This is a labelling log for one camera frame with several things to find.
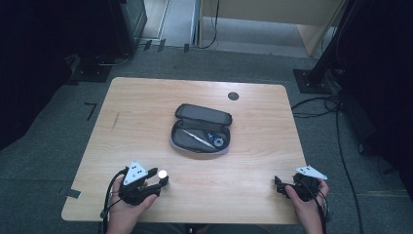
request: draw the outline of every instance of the person's left hand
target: person's left hand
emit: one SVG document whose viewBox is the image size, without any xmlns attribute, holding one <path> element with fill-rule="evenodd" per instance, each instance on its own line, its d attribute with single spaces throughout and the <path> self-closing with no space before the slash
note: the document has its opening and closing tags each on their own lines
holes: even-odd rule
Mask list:
<svg viewBox="0 0 413 234">
<path fill-rule="evenodd" d="M 111 204 L 119 201 L 118 191 L 121 186 L 122 178 L 118 178 L 113 183 Z M 133 206 L 119 201 L 109 210 L 109 224 L 107 233 L 129 234 L 133 231 L 139 217 L 148 210 L 157 199 L 153 194 L 147 197 L 138 206 Z"/>
</svg>

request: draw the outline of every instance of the gray carpet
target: gray carpet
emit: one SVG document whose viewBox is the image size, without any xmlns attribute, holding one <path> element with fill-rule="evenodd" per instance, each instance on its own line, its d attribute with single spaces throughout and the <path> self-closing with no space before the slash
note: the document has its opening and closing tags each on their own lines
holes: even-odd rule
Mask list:
<svg viewBox="0 0 413 234">
<path fill-rule="evenodd" d="M 298 91 L 292 69 L 311 69 L 316 60 L 270 55 L 153 47 L 112 68 L 104 84 L 63 86 L 40 113 L 28 133 L 0 152 L 0 233 L 96 233 L 97 223 L 67 222 L 61 216 L 65 198 L 82 160 L 110 81 L 117 76 L 281 84 L 291 104 L 318 97 Z M 92 107 L 96 110 L 88 120 Z M 300 112 L 324 111 L 322 101 Z M 295 119 L 307 163 L 328 175 L 327 197 L 333 213 L 328 233 L 359 233 L 355 199 L 337 144 L 334 113 Z M 345 113 L 339 114 L 344 159 L 353 181 L 364 233 L 411 233 L 413 204 L 398 174 L 381 158 L 358 154 L 357 136 Z M 298 225 L 273 225 L 273 233 L 302 233 Z"/>
</svg>

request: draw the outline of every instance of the person's right hand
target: person's right hand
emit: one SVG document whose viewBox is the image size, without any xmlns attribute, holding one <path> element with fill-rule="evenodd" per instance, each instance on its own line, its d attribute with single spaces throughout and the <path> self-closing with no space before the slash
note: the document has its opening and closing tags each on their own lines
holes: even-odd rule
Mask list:
<svg viewBox="0 0 413 234">
<path fill-rule="evenodd" d="M 327 183 L 325 183 L 324 180 L 319 179 L 319 185 L 319 191 L 324 196 L 327 196 Z M 294 204 L 295 212 L 297 214 L 298 220 L 304 228 L 304 232 L 306 234 L 321 234 L 322 225 L 319 217 L 319 209 L 317 207 L 316 202 L 314 200 L 304 202 L 303 200 L 301 200 L 300 197 L 298 197 L 295 190 L 289 185 L 285 187 L 285 190 L 289 198 L 291 199 L 292 203 Z M 317 200 L 319 201 L 319 204 L 323 207 L 322 199 L 323 198 L 319 193 L 319 195 L 317 196 Z"/>
</svg>

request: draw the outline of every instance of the white pen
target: white pen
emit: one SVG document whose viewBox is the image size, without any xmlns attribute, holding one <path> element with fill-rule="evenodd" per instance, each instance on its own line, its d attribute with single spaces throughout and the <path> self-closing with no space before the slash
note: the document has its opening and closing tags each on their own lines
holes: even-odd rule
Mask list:
<svg viewBox="0 0 413 234">
<path fill-rule="evenodd" d="M 184 132 L 185 134 L 193 137 L 195 140 L 199 141 L 200 143 L 202 143 L 202 144 L 204 144 L 204 145 L 206 145 L 206 146 L 208 146 L 208 147 L 215 148 L 212 144 L 206 142 L 205 140 L 203 140 L 203 139 L 201 139 L 201 138 L 199 138 L 199 137 L 197 137 L 197 136 L 189 133 L 189 132 L 186 131 L 186 130 L 183 130 L 183 129 L 181 129 L 181 130 L 182 130 L 182 132 Z"/>
</svg>

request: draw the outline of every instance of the pencil case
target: pencil case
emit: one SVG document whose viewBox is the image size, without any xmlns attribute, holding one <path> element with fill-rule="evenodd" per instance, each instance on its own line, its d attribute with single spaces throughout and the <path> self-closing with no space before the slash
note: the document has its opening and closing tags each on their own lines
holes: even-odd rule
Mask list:
<svg viewBox="0 0 413 234">
<path fill-rule="evenodd" d="M 204 154 L 225 154 L 231 134 L 229 113 L 193 104 L 181 104 L 175 111 L 170 144 L 179 149 Z"/>
</svg>

